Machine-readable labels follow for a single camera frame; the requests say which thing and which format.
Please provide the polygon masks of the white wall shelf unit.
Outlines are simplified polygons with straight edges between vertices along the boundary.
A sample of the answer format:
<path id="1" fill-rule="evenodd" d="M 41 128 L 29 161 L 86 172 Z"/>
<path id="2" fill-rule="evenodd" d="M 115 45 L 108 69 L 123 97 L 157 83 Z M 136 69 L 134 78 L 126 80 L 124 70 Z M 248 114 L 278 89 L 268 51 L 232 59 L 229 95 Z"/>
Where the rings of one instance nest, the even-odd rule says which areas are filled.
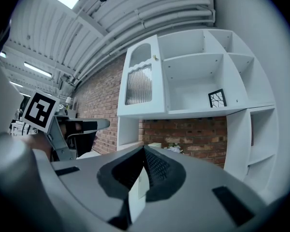
<path id="1" fill-rule="evenodd" d="M 225 116 L 224 170 L 258 194 L 264 192 L 279 136 L 274 95 L 260 62 L 231 30 L 192 29 L 157 37 L 166 111 L 118 116 L 117 149 L 139 144 L 141 119 Z M 208 94 L 219 89 L 227 106 L 211 108 Z"/>

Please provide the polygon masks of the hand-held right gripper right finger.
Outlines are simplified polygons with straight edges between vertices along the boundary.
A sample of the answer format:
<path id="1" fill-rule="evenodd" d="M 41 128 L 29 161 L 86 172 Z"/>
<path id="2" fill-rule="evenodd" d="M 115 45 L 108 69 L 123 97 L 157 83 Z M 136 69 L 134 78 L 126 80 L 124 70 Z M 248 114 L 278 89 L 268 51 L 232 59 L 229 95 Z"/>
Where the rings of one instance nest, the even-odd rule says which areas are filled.
<path id="1" fill-rule="evenodd" d="M 169 199 L 146 203 L 135 221 L 135 232 L 229 232 L 237 225 L 213 189 L 226 187 L 254 216 L 266 204 L 250 187 L 205 160 L 154 149 L 184 167 L 186 179 Z"/>

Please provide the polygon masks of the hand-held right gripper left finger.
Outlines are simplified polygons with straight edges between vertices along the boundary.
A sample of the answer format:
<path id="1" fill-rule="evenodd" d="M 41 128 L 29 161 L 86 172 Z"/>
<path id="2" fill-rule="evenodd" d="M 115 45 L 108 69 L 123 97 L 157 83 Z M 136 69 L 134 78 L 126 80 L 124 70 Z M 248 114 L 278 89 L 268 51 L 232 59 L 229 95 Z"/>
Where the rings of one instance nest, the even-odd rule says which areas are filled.
<path id="1" fill-rule="evenodd" d="M 72 232 L 145 232 L 145 197 L 139 197 L 138 181 L 145 166 L 143 146 L 132 150 L 52 166 L 69 193 L 67 201 L 80 222 Z"/>

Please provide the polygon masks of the white flower bouquet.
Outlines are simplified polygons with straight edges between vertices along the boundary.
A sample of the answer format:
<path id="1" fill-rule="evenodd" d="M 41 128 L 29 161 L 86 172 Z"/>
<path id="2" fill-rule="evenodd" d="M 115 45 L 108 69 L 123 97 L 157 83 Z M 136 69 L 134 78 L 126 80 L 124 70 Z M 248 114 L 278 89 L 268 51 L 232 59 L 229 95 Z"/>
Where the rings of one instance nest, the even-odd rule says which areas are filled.
<path id="1" fill-rule="evenodd" d="M 176 143 L 169 144 L 167 149 L 172 151 L 172 152 L 176 152 L 176 153 L 182 153 L 183 152 L 183 150 L 181 149 L 181 146 L 179 144 L 176 144 Z"/>

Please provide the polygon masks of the person's left forearm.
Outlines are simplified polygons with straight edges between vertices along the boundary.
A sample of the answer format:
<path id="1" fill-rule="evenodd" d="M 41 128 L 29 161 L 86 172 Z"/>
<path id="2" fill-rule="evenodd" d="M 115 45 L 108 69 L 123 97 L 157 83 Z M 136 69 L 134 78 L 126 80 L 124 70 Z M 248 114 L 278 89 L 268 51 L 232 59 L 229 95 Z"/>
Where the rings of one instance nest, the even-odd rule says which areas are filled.
<path id="1" fill-rule="evenodd" d="M 23 135 L 19 139 L 26 143 L 29 148 L 44 151 L 47 156 L 51 155 L 51 144 L 44 133 Z"/>

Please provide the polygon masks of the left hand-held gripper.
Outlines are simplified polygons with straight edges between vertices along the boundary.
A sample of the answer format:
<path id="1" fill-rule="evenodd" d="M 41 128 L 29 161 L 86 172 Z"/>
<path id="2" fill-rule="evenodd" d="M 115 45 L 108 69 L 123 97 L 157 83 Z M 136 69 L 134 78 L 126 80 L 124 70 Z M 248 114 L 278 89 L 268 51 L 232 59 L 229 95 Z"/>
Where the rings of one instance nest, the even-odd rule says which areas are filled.
<path id="1" fill-rule="evenodd" d="M 92 150 L 96 133 L 110 126 L 104 118 L 71 119 L 59 99 L 36 90 L 22 121 L 44 133 L 51 144 L 50 160 L 74 160 Z"/>

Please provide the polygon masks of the black picture frame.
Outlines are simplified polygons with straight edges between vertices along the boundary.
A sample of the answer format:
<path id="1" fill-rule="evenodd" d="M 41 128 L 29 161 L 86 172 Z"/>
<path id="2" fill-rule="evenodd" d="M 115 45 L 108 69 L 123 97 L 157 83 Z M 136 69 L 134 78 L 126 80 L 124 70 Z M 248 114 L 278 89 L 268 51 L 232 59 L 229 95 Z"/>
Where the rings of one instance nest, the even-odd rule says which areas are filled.
<path id="1" fill-rule="evenodd" d="M 227 102 L 223 89 L 216 90 L 208 94 L 211 108 L 226 107 Z"/>

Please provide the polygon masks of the white cabinet glass door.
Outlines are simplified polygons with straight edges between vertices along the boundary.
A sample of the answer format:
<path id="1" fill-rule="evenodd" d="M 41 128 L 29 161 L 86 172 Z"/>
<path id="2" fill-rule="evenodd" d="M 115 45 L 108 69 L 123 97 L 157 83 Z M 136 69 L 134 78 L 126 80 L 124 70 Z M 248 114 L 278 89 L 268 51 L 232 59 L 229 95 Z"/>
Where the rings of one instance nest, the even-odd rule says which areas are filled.
<path id="1" fill-rule="evenodd" d="M 166 111 L 157 35 L 128 48 L 118 98 L 118 116 L 141 116 Z"/>

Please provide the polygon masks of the white ceiling pipes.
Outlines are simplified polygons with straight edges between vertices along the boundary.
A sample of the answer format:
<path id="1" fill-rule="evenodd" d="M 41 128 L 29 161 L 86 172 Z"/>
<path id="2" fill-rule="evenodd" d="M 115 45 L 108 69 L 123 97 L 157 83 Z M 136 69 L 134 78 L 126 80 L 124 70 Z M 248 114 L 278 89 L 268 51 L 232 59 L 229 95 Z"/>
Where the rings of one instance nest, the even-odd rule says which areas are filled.
<path id="1" fill-rule="evenodd" d="M 166 22 L 182 18 L 192 18 L 197 23 L 213 23 L 214 0 L 178 0 L 164 3 L 148 10 L 135 9 L 133 16 L 104 36 L 81 61 L 70 81 L 77 85 L 105 58 L 117 52 L 117 46 L 124 44 L 132 36 L 143 33 L 148 28 L 158 28 Z"/>

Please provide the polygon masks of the white side table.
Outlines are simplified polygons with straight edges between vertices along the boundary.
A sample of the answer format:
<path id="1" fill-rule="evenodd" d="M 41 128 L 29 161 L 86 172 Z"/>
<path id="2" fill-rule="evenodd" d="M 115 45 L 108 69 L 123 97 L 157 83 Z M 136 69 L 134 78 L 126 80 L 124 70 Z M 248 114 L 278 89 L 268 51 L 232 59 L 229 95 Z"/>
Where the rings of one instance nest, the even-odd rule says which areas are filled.
<path id="1" fill-rule="evenodd" d="M 92 157 L 97 157 L 97 156 L 100 156 L 100 153 L 98 153 L 94 150 L 91 150 L 89 152 L 82 154 L 81 156 L 77 157 L 76 159 L 80 160 L 80 159 L 92 158 Z"/>

